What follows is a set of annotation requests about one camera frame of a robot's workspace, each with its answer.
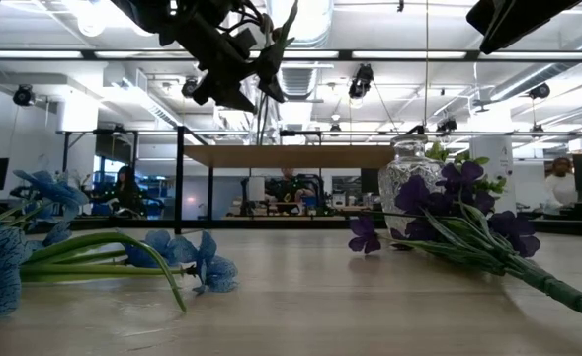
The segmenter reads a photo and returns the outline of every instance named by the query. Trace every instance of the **table surface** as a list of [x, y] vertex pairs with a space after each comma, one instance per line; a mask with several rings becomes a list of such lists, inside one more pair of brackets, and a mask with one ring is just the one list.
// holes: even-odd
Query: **table surface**
[[[0, 355], [582, 355], [582, 316], [512, 277], [421, 252], [364, 257], [344, 230], [213, 236], [240, 270], [235, 292], [196, 297], [179, 279], [182, 315], [159, 278], [27, 285], [0, 318]], [[582, 237], [540, 238], [538, 264], [582, 291]]]

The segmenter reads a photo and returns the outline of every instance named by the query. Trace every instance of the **shelf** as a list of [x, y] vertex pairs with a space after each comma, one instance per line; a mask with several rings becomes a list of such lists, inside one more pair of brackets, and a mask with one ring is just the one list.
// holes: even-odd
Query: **shelf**
[[213, 168], [381, 168], [394, 158], [389, 146], [187, 145], [184, 154]]

